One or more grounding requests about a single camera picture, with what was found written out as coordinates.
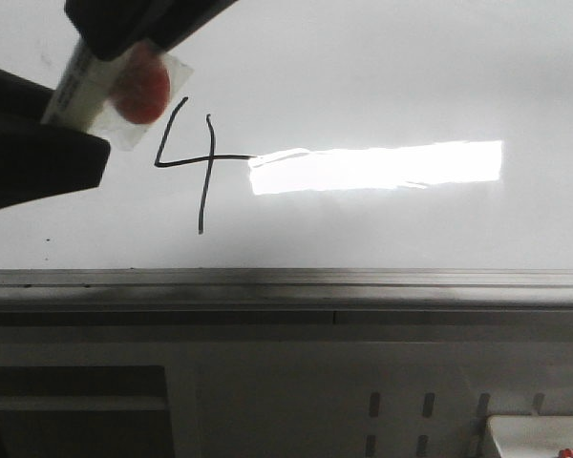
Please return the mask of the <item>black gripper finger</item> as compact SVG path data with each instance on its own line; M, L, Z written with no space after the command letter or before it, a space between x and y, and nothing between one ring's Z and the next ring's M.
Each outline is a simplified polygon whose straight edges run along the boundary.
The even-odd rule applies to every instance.
M0 210L100 184L109 142L43 124L52 95L0 69Z
M150 40L170 51L235 0L67 0L64 11L93 55L113 60Z

